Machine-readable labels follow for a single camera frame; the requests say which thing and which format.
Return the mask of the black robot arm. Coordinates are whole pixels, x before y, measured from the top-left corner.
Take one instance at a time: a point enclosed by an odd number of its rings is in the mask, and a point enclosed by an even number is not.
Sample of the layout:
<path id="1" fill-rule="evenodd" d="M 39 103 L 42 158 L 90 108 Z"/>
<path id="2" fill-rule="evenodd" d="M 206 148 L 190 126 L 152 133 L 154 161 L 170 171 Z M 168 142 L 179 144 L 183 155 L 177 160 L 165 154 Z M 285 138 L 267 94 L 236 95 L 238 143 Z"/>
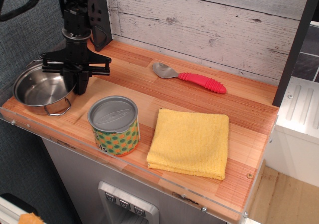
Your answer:
<path id="1" fill-rule="evenodd" d="M 97 48 L 108 44 L 108 34 L 98 22 L 102 11 L 97 0 L 59 0 L 64 27 L 62 34 L 66 39 L 65 48 L 42 53 L 43 71 L 59 73 L 68 86 L 74 86 L 76 94 L 84 94 L 90 77 L 109 75 L 111 58 L 91 51 L 89 40 L 102 36 Z"/>

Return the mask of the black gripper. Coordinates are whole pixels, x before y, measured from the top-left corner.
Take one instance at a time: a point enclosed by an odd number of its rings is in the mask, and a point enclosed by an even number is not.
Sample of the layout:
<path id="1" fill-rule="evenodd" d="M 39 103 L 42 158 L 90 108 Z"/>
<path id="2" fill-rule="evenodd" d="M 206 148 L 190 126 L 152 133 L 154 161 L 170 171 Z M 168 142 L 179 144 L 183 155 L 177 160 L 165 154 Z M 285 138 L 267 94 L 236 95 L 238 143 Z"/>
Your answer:
<path id="1" fill-rule="evenodd" d="M 65 48 L 40 55 L 43 71 L 61 74 L 68 92 L 76 87 L 76 94 L 82 95 L 86 92 L 90 76 L 110 74 L 111 59 L 88 49 L 90 37 L 90 34 L 66 34 Z"/>

